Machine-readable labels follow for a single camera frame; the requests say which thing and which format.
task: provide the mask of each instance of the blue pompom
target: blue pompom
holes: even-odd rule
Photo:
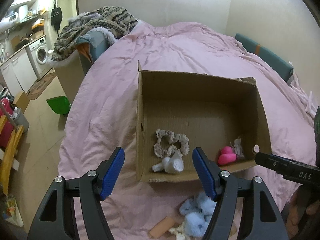
[[[204,236],[209,223],[205,222],[204,215],[200,212],[192,212],[185,216],[185,233],[188,236]]]
[[[206,215],[206,216],[204,216],[204,220],[205,220],[207,223],[210,223],[211,219],[212,219],[212,215]]]
[[[216,202],[212,201],[204,192],[200,192],[196,198],[198,208],[201,209],[203,215],[212,215],[216,207]]]
[[[179,213],[182,216],[185,216],[191,212],[200,212],[200,210],[197,208],[195,200],[193,200],[192,198],[187,199],[179,209]]]

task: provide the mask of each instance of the gray container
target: gray container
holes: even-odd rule
[[[27,132],[29,129],[29,122],[28,120],[24,117],[21,108],[18,109],[18,115],[16,118],[12,118],[12,120],[14,121],[14,123],[16,125],[23,125],[23,132]]]

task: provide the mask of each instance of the floor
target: floor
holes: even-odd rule
[[[30,127],[18,148],[16,159],[20,167],[11,171],[9,193],[16,196],[26,232],[58,174],[59,148],[67,117],[54,113],[45,100],[62,95],[65,94],[56,77],[39,98],[30,101],[24,113]]]

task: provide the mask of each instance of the cardboard box on floor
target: cardboard box on floor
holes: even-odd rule
[[[18,93],[13,101],[13,105],[15,105],[17,108],[21,108],[23,113],[27,109],[27,106],[29,105],[29,103],[30,101],[24,91]]]
[[[206,74],[139,69],[137,110],[137,179],[143,182],[181,182],[199,179],[192,151],[201,147],[215,161],[220,149],[238,136],[246,160],[222,166],[230,172],[255,166],[253,147],[271,153],[266,115],[254,78],[234,80]],[[189,138],[180,174],[153,172],[159,162],[153,150],[156,130],[171,130]]]
[[[40,38],[41,36],[43,36],[43,35],[44,35],[44,31],[41,30],[41,31],[38,31],[38,32],[32,34],[32,35],[29,37],[29,39],[36,40],[36,39],[39,39],[39,38]]]

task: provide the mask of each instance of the bed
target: bed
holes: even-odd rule
[[[166,216],[179,217],[182,202],[202,190],[199,181],[148,184],[136,180],[138,60],[146,70],[254,77],[268,120],[272,153],[315,163],[312,117],[297,94],[261,58],[247,52],[234,38],[199,23],[153,27],[140,22],[108,48],[86,74],[67,119],[58,166],[66,179],[80,177],[108,159],[116,146],[124,148],[125,163],[113,193],[101,203],[116,240],[149,239],[148,231],[156,223]],[[298,187],[263,167],[238,175],[262,177],[280,210]],[[78,200],[75,209],[79,235],[86,239]],[[241,200],[236,224],[240,212]]]

